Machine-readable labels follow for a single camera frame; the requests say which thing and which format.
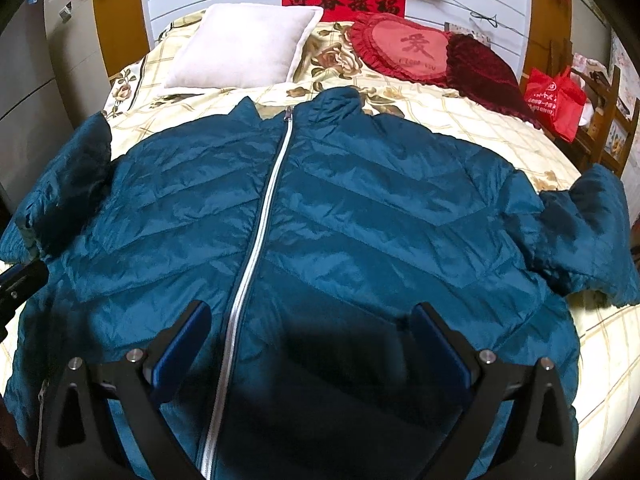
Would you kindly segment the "grey refrigerator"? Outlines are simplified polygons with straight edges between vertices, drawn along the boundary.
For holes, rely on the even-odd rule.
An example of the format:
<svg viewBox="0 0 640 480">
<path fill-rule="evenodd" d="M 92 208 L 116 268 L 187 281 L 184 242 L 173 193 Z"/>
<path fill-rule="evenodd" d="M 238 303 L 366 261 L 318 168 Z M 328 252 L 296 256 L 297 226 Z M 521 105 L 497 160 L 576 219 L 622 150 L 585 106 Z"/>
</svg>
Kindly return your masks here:
<svg viewBox="0 0 640 480">
<path fill-rule="evenodd" d="M 13 210 L 111 85 L 92 0 L 27 0 L 1 34 L 1 198 Z"/>
</svg>

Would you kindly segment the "white square pillow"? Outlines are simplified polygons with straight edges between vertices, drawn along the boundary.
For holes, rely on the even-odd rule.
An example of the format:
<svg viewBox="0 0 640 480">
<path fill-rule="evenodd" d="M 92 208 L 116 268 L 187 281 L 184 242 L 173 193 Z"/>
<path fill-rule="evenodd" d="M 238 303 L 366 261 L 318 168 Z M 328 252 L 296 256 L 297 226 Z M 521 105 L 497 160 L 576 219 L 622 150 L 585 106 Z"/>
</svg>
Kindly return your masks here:
<svg viewBox="0 0 640 480">
<path fill-rule="evenodd" d="M 320 6 L 215 3 L 169 63 L 167 89 L 260 88 L 294 79 Z"/>
</svg>

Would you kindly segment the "red shopping bag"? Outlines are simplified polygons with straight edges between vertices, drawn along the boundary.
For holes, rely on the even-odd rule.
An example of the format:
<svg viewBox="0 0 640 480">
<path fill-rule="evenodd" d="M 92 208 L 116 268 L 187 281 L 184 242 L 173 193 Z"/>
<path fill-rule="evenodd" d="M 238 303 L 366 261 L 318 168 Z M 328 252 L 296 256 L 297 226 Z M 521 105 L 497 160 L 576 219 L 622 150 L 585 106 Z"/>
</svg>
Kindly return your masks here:
<svg viewBox="0 0 640 480">
<path fill-rule="evenodd" d="M 570 78 L 570 66 L 555 76 L 533 68 L 528 77 L 524 100 L 538 122 L 552 136 L 567 143 L 575 140 L 587 95 Z"/>
</svg>

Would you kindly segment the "dark red velvet cushion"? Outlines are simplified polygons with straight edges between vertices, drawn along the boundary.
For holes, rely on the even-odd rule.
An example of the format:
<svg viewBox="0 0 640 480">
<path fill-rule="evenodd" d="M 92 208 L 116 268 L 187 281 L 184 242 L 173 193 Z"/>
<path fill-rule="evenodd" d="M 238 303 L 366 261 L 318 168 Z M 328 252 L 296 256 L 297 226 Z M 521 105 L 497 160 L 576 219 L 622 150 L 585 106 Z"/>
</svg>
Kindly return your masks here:
<svg viewBox="0 0 640 480">
<path fill-rule="evenodd" d="M 523 99 L 511 67 L 469 35 L 452 34 L 447 44 L 448 87 L 488 110 L 516 117 L 535 128 L 540 123 Z"/>
</svg>

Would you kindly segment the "wooden shelf rack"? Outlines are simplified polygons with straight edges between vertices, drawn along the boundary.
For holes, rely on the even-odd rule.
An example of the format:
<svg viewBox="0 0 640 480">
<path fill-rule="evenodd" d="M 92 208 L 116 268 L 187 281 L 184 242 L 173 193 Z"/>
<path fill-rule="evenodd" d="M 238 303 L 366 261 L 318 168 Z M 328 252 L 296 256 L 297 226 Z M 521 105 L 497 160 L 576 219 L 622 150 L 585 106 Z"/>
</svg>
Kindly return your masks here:
<svg viewBox="0 0 640 480">
<path fill-rule="evenodd" d="M 623 100 L 620 66 L 614 64 L 606 72 L 596 60 L 581 55 L 575 58 L 570 41 L 551 40 L 546 72 L 552 76 L 566 73 L 585 91 L 588 118 L 577 127 L 573 141 L 563 140 L 549 130 L 544 134 L 579 171 L 600 164 L 620 178 L 639 125 L 639 104 L 628 108 Z"/>
</svg>

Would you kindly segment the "red heart-shaped cushion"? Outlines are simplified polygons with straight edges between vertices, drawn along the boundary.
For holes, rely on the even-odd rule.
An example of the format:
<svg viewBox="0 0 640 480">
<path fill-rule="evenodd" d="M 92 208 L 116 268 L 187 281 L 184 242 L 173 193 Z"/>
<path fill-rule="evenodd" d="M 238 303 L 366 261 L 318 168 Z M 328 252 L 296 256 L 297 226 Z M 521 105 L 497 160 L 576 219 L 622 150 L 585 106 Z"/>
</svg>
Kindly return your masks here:
<svg viewBox="0 0 640 480">
<path fill-rule="evenodd" d="M 447 87 L 452 36 L 394 14 L 360 14 L 349 39 L 360 60 L 376 72 L 414 84 Z"/>
</svg>

